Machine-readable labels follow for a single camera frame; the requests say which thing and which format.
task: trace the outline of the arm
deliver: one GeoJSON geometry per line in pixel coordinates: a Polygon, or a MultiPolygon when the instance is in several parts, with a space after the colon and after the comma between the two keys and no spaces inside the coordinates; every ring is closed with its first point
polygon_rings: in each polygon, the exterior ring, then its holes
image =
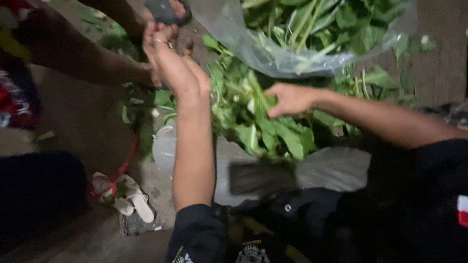
{"type": "Polygon", "coordinates": [[[178,102],[172,181],[176,212],[190,205],[211,205],[215,184],[209,93],[178,102]]]}
{"type": "Polygon", "coordinates": [[[165,43],[176,30],[176,26],[150,23],[144,49],[155,69],[153,81],[164,81],[178,102],[172,196],[175,211],[179,212],[191,205],[211,205],[215,172],[210,80],[189,53],[181,57],[165,43]]]}
{"type": "Polygon", "coordinates": [[[468,139],[467,132],[436,118],[384,102],[350,98],[327,89],[289,84],[276,84],[268,93],[277,95],[279,100],[278,106],[269,111],[270,117],[309,108],[323,110],[407,149],[448,139],[468,139]]]}

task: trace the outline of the embroidered emblem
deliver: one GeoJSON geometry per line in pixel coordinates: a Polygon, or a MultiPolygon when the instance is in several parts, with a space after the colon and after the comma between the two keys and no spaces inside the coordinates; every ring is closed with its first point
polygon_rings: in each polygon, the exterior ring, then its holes
{"type": "Polygon", "coordinates": [[[235,263],[270,263],[265,249],[258,249],[257,246],[246,246],[239,252],[235,263]]]}
{"type": "Polygon", "coordinates": [[[180,256],[179,258],[177,258],[176,263],[193,263],[193,262],[189,258],[189,254],[185,254],[185,257],[180,256]]]}

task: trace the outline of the red and white patch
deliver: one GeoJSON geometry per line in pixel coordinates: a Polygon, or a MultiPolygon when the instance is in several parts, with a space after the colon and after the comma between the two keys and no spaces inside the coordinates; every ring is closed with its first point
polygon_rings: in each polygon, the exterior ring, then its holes
{"type": "Polygon", "coordinates": [[[458,223],[460,226],[468,227],[468,197],[458,196],[457,204],[458,223]]]}

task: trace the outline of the black sandal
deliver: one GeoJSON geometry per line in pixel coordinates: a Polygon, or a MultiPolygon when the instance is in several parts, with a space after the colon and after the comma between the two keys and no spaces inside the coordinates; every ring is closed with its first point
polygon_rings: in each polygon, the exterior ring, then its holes
{"type": "Polygon", "coordinates": [[[190,7],[185,0],[178,0],[183,4],[185,9],[185,15],[179,18],[176,12],[171,7],[169,0],[149,0],[145,3],[145,7],[151,12],[155,22],[163,22],[166,25],[176,24],[177,26],[183,26],[190,21],[192,13],[190,7]]]}

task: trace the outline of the white flower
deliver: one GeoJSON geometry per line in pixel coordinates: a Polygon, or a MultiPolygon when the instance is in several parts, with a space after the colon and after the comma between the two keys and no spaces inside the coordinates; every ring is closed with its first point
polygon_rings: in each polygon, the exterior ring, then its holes
{"type": "Polygon", "coordinates": [[[421,38],[421,44],[426,45],[429,42],[429,36],[428,35],[423,35],[421,38]]]}
{"type": "Polygon", "coordinates": [[[151,115],[157,118],[159,116],[159,111],[156,108],[153,108],[153,110],[151,111],[151,115]]]}
{"type": "Polygon", "coordinates": [[[254,101],[253,98],[250,99],[249,103],[247,104],[247,109],[248,109],[250,112],[254,113],[254,110],[255,110],[255,101],[254,101]]]}
{"type": "Polygon", "coordinates": [[[103,12],[99,10],[96,10],[93,15],[95,18],[98,18],[98,19],[104,19],[104,17],[106,17],[106,14],[104,14],[103,12]]]}
{"type": "Polygon", "coordinates": [[[247,79],[244,79],[244,82],[242,83],[242,88],[248,93],[252,91],[252,87],[249,85],[249,81],[247,79]]]}

